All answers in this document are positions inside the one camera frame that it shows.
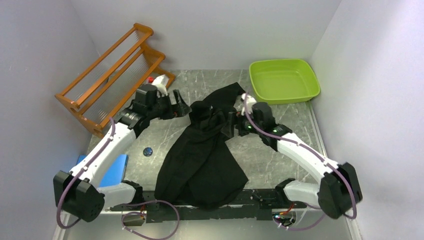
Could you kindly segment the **black button shirt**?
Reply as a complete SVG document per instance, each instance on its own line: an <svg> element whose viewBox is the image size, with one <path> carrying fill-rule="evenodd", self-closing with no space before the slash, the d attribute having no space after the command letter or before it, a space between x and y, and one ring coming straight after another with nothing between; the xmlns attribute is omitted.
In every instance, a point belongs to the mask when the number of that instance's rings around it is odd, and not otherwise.
<svg viewBox="0 0 424 240"><path fill-rule="evenodd" d="M244 189L248 177L221 133L243 93L245 90L234 82L191 104L190 125L168 151L157 175L157 200L172 203L183 198L199 207L221 206Z"/></svg>

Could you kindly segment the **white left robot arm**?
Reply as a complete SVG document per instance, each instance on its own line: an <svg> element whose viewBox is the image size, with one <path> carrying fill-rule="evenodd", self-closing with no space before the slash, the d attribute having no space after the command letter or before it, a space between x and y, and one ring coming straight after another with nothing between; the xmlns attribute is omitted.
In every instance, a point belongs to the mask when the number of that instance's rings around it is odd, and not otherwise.
<svg viewBox="0 0 424 240"><path fill-rule="evenodd" d="M130 210L139 209L144 200L143 188L132 181L122 181L113 186L100 183L124 150L129 148L154 119L181 118L191 112L179 90L173 90L175 103L161 83L141 85L129 107L112 119L111 128L96 147L70 171L60 170L53 178L56 220L61 222L61 212L74 215L78 221L92 222L101 211L119 205Z"/></svg>

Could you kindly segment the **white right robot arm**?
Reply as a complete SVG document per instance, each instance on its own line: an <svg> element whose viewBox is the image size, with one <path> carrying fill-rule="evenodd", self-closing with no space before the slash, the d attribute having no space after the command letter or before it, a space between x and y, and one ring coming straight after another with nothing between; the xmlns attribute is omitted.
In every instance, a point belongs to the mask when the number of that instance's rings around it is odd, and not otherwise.
<svg viewBox="0 0 424 240"><path fill-rule="evenodd" d="M286 208L293 202L302 202L332 219L357 217L357 205L363 195L355 168L348 162L325 157L289 127L276 123L267 103L245 100L241 111L231 111L222 132L231 138L234 130L240 136L258 135L263 144L295 161L315 179L315 183L293 178L279 183L274 188L277 205Z"/></svg>

